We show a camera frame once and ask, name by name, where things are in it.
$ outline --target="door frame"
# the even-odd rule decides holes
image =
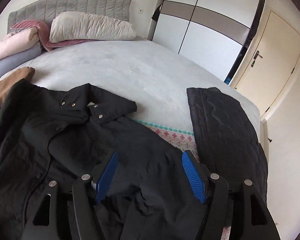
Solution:
[[[272,8],[270,9],[268,6],[266,6],[266,2],[265,2],[265,8],[264,8],[264,11],[263,11],[263,13],[261,15],[261,18],[260,18],[260,24],[259,24],[256,36],[253,38],[253,40],[252,40],[252,42],[251,42],[251,44],[250,44],[250,46],[249,46],[249,48],[246,52],[246,55],[244,56],[237,72],[235,73],[234,77],[232,78],[232,80],[229,84],[229,86],[232,87],[233,89],[239,83],[239,81],[242,78],[244,72],[246,71],[246,69],[250,65],[250,62],[251,62],[252,58],[254,57],[254,54],[257,50],[257,47],[259,46],[259,43],[260,43],[261,38],[263,36],[263,33],[266,29],[266,25],[268,23],[271,12],[275,13],[277,16],[279,16],[282,20],[284,20],[286,23],[288,23],[290,25],[290,23],[288,21],[286,21],[284,19],[284,17],[282,17],[280,15],[280,13],[277,13]],[[288,78],[287,82],[283,86],[282,90],[280,91],[280,93],[278,94],[276,99],[270,105],[268,110],[261,116],[261,118],[260,118],[261,121],[268,120],[270,118],[270,116],[275,112],[275,110],[282,103],[282,101],[284,100],[284,98],[288,94],[289,90],[293,86],[293,84],[296,81],[297,76],[299,75],[299,73],[300,73],[300,55],[299,55],[299,58],[297,60],[296,65],[294,66],[293,72],[291,73],[290,77]]]

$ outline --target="door handle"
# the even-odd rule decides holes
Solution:
[[[257,50],[257,52],[256,52],[256,54],[254,55],[253,59],[256,60],[258,56],[261,57],[261,58],[263,58],[263,57],[259,54],[259,51]]]

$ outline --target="brown jacket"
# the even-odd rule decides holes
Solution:
[[[19,80],[26,79],[31,81],[34,76],[35,69],[31,67],[23,67],[17,69],[8,77],[0,81],[0,108],[8,95],[10,88]]]

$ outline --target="mattress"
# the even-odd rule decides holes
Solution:
[[[186,89],[217,87],[240,102],[260,133],[260,113],[251,101],[194,62],[145,39],[58,48],[18,68],[23,66],[35,68],[35,85],[68,91],[90,83],[135,101],[138,111],[132,119],[189,132],[193,129]]]

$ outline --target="black quilted jacket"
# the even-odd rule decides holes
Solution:
[[[268,165],[240,102],[217,88],[188,88],[200,162],[228,182],[250,179],[266,202]]]

